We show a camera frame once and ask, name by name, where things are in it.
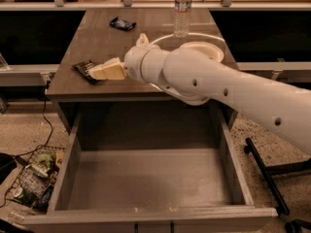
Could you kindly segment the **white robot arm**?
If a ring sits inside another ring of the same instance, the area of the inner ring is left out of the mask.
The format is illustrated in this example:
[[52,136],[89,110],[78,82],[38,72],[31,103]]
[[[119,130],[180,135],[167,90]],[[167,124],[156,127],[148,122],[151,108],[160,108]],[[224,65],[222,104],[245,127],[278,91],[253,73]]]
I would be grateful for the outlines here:
[[311,151],[311,91],[234,70],[198,47],[161,49],[142,34],[124,57],[89,70],[96,80],[130,77],[190,105],[217,100],[298,148]]

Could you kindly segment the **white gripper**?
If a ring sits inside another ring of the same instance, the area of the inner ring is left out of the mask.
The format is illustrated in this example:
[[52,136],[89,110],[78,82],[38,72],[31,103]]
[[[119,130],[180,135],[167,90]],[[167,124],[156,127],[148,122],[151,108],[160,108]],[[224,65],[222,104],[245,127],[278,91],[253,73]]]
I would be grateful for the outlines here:
[[118,57],[89,69],[89,74],[96,80],[124,80],[126,74],[141,83],[157,83],[160,67],[160,48],[149,45],[145,33],[139,35],[136,46],[132,47],[124,56],[124,65]]

